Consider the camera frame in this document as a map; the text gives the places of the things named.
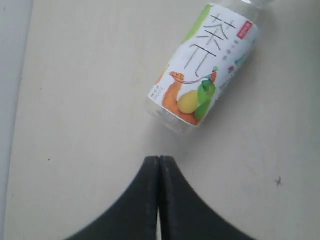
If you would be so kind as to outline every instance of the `white table surface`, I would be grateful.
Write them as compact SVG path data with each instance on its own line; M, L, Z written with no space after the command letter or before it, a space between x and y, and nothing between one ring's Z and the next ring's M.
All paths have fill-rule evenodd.
M0 240L32 0L0 1Z
M198 132L181 138L143 102L206 3L34 1L6 240L74 234L148 155L174 156L209 206L259 240L319 239L320 3L276 0L257 50Z

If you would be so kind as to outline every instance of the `lemon illustration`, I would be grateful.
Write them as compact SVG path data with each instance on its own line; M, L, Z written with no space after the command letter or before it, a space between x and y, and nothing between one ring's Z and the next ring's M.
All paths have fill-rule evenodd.
M196 90L185 93L178 101L178 108L183 114L192 114L199 105Z

